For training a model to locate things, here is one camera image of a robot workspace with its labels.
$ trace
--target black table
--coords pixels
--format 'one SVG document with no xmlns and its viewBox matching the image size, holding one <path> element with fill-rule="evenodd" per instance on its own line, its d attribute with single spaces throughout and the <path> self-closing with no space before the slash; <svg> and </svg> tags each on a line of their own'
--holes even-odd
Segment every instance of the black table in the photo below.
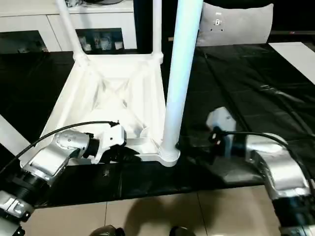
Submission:
<svg viewBox="0 0 315 236">
<path fill-rule="evenodd" d="M 161 67 L 165 92 L 170 59 L 171 45 Z M 71 52 L 0 55 L 0 113 L 29 141 L 39 137 L 72 66 Z M 205 120 L 221 106 L 237 120 L 237 130 L 285 138 L 315 176 L 314 101 L 315 86 L 269 45 L 196 48 L 179 163 L 68 167 L 39 207 L 262 184 L 239 158 L 217 158 L 208 165 Z M 2 165 L 12 158 L 3 147 L 0 154 Z"/>
</svg>

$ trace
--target white pole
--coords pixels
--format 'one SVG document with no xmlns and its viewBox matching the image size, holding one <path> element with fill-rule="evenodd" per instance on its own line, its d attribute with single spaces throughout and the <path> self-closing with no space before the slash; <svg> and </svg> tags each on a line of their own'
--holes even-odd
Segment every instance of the white pole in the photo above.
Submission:
<svg viewBox="0 0 315 236">
<path fill-rule="evenodd" d="M 78 59 L 80 56 L 85 55 L 85 53 L 82 50 L 77 32 L 75 31 L 75 28 L 71 22 L 70 14 L 68 12 L 68 8 L 65 4 L 64 0 L 56 0 L 60 16 L 63 20 L 63 24 L 65 27 L 65 30 L 68 34 L 69 40 L 72 45 L 73 49 L 73 58 Z"/>
<path fill-rule="evenodd" d="M 169 167 L 174 166 L 180 156 L 175 145 L 178 143 L 182 125 L 202 5 L 203 0 L 178 1 L 164 134 L 159 149 L 163 165 Z"/>
<path fill-rule="evenodd" d="M 153 0 L 153 52 L 160 63 L 163 62 L 162 53 L 162 0 Z"/>
</svg>

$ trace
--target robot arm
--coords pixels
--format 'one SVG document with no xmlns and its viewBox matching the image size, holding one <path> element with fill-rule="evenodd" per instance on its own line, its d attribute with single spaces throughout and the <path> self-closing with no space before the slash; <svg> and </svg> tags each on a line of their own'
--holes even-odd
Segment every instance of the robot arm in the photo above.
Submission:
<svg viewBox="0 0 315 236">
<path fill-rule="evenodd" d="M 222 130 L 233 130 L 235 121 L 226 109 L 219 108 L 209 115 L 207 125 L 213 131 L 211 140 L 221 147 L 224 156 L 240 156 L 254 166 L 264 184 L 284 236 L 315 236 L 315 198 L 300 165 L 286 146 L 257 135 L 226 135 Z M 281 143 L 285 140 L 272 136 Z"/>
<path fill-rule="evenodd" d="M 121 125 L 107 129 L 103 137 L 66 130 L 57 133 L 52 142 L 41 149 L 0 191 L 0 236 L 22 236 L 20 222 L 26 222 L 34 212 L 39 198 L 60 176 L 71 158 L 97 157 L 112 146 L 126 144 Z"/>
<path fill-rule="evenodd" d="M 315 235 L 314 197 L 300 166 L 289 151 L 273 140 L 253 135 L 246 137 L 245 151 L 245 161 L 255 166 L 264 178 L 280 222 L 281 234 Z"/>
</svg>

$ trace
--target tile floor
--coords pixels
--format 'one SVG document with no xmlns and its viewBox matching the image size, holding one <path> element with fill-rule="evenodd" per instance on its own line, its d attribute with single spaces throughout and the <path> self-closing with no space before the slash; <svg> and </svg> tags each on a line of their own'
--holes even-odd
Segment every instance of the tile floor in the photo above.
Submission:
<svg viewBox="0 0 315 236">
<path fill-rule="evenodd" d="M 263 186 L 176 194 L 37 210 L 26 236 L 88 236 L 103 225 L 126 236 L 168 236 L 184 226 L 197 236 L 279 236 Z"/>
</svg>

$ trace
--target black cable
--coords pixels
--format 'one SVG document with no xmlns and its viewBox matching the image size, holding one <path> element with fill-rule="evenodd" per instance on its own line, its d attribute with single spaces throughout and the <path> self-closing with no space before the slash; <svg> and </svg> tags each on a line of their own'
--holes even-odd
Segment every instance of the black cable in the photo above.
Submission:
<svg viewBox="0 0 315 236">
<path fill-rule="evenodd" d="M 60 131 L 66 130 L 66 129 L 70 129 L 73 127 L 77 127 L 77 126 L 82 126 L 82 125 L 87 125 L 87 124 L 110 124 L 111 126 L 115 126 L 119 123 L 117 122 L 112 122 L 112 121 L 88 121 L 88 122 L 82 122 L 82 123 L 77 123 L 77 124 L 71 124 L 59 129 L 56 129 L 48 134 L 45 134 L 44 136 L 40 137 L 38 140 L 36 140 L 35 142 L 31 143 L 30 145 L 28 145 L 26 148 L 24 148 L 20 153 L 18 153 L 8 164 L 5 165 L 5 167 L 3 167 L 3 169 L 0 171 L 0 175 L 10 166 L 12 165 L 17 159 L 19 159 L 25 152 L 27 152 L 28 150 L 30 150 L 32 147 L 34 147 L 36 144 L 38 144 L 39 142 L 41 142 L 42 140 L 48 138 L 49 136 L 52 136 Z"/>
<path fill-rule="evenodd" d="M 261 137 L 265 137 L 265 138 L 268 138 L 268 139 L 271 139 L 279 144 L 281 144 L 282 146 L 284 146 L 288 151 L 289 153 L 291 154 L 292 158 L 296 161 L 296 163 L 300 166 L 309 186 L 310 186 L 310 190 L 311 190 L 311 194 L 313 195 L 313 197 L 315 197 L 315 189 L 313 187 L 313 184 L 312 184 L 312 177 L 310 175 L 310 172 L 308 171 L 308 169 L 306 168 L 306 166 L 304 165 L 304 162 L 303 160 L 292 150 L 290 149 L 289 145 L 272 136 L 272 135 L 269 135 L 269 134 L 264 134 L 264 133 L 259 133 L 259 132 L 247 132 L 247 131 L 221 131 L 219 132 L 221 133 L 222 135 L 226 136 L 226 135 L 256 135 L 256 136 L 261 136 Z"/>
</svg>

